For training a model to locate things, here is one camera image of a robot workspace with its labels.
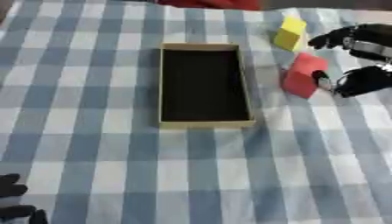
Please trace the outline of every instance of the blue and white tablecloth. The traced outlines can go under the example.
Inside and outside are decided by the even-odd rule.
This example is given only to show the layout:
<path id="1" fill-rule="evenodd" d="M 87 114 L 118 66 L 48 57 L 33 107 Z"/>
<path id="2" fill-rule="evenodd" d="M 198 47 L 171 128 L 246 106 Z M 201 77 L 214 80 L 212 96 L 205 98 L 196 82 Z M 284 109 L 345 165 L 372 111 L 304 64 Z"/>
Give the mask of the blue and white tablecloth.
<path id="1" fill-rule="evenodd" d="M 0 32 L 0 174 L 21 173 L 20 203 L 53 224 L 392 223 L 392 90 L 283 92 L 295 53 L 270 39 L 284 16 L 305 20 L 307 39 L 356 21 L 351 10 L 16 2 Z M 239 44 L 256 126 L 158 129 L 163 41 Z M 304 51 L 330 74 L 369 64 Z"/>

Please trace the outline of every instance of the cardboard box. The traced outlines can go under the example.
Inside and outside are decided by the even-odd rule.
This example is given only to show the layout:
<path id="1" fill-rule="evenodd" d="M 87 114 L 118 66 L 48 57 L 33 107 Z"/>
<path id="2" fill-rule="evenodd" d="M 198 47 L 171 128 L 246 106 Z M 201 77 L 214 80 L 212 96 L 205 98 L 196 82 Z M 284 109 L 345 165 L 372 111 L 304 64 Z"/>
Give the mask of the cardboard box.
<path id="1" fill-rule="evenodd" d="M 159 125 L 240 128 L 255 123 L 238 45 L 162 44 Z"/>
<path id="2" fill-rule="evenodd" d="M 13 3 L 14 0 L 0 0 L 0 24 L 4 21 Z"/>

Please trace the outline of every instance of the table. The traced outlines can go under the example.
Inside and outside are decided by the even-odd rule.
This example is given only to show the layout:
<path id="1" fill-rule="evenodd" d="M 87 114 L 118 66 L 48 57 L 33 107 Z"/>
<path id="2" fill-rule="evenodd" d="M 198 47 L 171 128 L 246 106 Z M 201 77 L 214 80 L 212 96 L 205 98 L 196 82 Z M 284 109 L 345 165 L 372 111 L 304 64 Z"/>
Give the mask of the table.
<path id="1" fill-rule="evenodd" d="M 17 2 L 0 32 L 0 173 L 21 173 L 20 203 L 55 224 L 392 223 L 391 89 L 283 92 L 295 53 L 270 38 L 288 15 L 307 38 L 358 21 L 352 10 Z M 256 126 L 158 129 L 163 41 L 239 44 Z M 370 63 L 304 51 L 330 74 Z"/>

